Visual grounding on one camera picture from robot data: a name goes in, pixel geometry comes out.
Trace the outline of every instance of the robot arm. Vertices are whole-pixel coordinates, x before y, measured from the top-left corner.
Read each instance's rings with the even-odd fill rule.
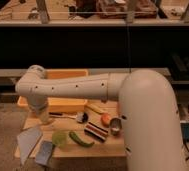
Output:
[[[19,95],[39,114],[47,97],[117,100],[124,129],[130,171],[186,171],[175,95],[159,73],[138,70],[131,74],[47,80],[46,71],[31,66],[16,85]]]
[[[43,67],[33,65],[16,85],[19,95],[27,98],[37,114],[47,107],[47,97],[118,100],[123,80],[128,74],[102,74],[87,77],[47,80]]]

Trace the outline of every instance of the green fruit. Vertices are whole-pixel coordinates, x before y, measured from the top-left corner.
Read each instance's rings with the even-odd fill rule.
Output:
[[[52,134],[52,144],[61,148],[64,147],[67,143],[66,132],[64,131],[55,131]]]
[[[82,141],[74,131],[70,131],[70,132],[69,132],[69,137],[70,137],[74,142],[76,142],[77,144],[79,144],[79,145],[81,145],[81,146],[83,146],[83,147],[91,147],[91,146],[94,145],[94,142],[86,143],[86,142]]]

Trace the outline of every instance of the lime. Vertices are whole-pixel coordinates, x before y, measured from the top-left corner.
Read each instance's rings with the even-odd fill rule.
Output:
[[[52,134],[52,144],[55,146],[62,148],[66,145],[67,138],[66,138],[66,132],[65,131],[55,131]]]

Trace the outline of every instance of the fake vegetable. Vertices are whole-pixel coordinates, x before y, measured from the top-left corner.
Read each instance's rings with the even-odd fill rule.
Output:
[[[105,127],[109,127],[110,121],[111,121],[112,117],[110,114],[108,113],[104,113],[101,115],[101,123],[105,126]]]
[[[81,140],[78,135],[74,131],[69,132],[69,137],[76,142],[77,144],[83,146],[83,147],[92,147],[94,145],[94,142],[87,143]]]
[[[52,144],[54,144],[55,146],[61,148],[64,147],[66,145],[66,132],[64,131],[55,131],[52,134]]]

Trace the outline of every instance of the box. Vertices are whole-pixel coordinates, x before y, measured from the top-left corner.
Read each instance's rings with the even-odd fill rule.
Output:
[[[62,79],[70,77],[80,77],[88,75],[86,69],[50,69],[47,70],[48,79]],[[48,98],[49,112],[74,113],[83,111],[87,99],[70,99],[70,98]],[[28,108],[27,101],[24,97],[19,97],[18,106]]]

